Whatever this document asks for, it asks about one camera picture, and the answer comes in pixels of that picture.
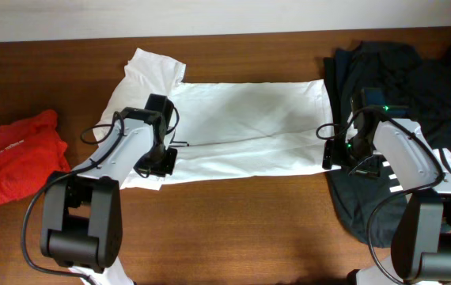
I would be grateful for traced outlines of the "white printed t-shirt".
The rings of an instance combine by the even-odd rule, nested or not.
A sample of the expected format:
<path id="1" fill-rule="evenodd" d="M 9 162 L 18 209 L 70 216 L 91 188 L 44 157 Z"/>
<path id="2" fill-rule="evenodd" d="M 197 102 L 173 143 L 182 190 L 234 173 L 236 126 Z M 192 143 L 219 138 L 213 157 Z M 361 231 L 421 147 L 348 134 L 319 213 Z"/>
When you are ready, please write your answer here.
<path id="1" fill-rule="evenodd" d="M 165 95 L 180 118 L 172 175 L 130 172 L 123 188 L 158 190 L 166 184 L 323 172 L 325 136 L 333 119 L 324 80 L 264 83 L 186 83 L 184 63 L 137 49 L 124 67 L 94 130 L 101 139 L 115 111 L 142 108 L 151 93 Z"/>

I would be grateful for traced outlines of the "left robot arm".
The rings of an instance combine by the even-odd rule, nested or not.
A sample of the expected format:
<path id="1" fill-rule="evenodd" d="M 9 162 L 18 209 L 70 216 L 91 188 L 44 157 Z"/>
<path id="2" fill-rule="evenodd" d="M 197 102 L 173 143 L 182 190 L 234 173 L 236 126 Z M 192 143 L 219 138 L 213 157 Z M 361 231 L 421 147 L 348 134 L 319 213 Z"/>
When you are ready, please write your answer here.
<path id="1" fill-rule="evenodd" d="M 166 97 L 115 112 L 99 148 L 70 173 L 53 172 L 45 186 L 40 251 L 65 275 L 89 284 L 131 284 L 119 260 L 123 239 L 120 187 L 130 172 L 172 174 L 177 151 L 166 136 L 179 116 Z"/>

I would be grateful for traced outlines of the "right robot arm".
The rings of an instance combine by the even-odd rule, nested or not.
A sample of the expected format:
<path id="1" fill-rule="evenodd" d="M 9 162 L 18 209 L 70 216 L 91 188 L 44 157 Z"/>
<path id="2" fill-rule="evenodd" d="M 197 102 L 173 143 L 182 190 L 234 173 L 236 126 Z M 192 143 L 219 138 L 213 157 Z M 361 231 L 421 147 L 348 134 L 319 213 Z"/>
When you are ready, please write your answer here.
<path id="1" fill-rule="evenodd" d="M 380 89 L 366 88 L 351 98 L 349 125 L 357 134 L 346 139 L 347 128 L 325 139 L 323 168 L 334 165 L 378 177 L 377 169 L 363 168 L 375 155 L 390 164 L 401 190 L 380 202 L 370 215 L 371 230 L 380 210 L 401 197 L 408 199 L 404 215 L 385 260 L 350 272 L 352 284 L 451 284 L 451 173 L 444 169 L 409 119 L 405 106 L 387 104 Z"/>

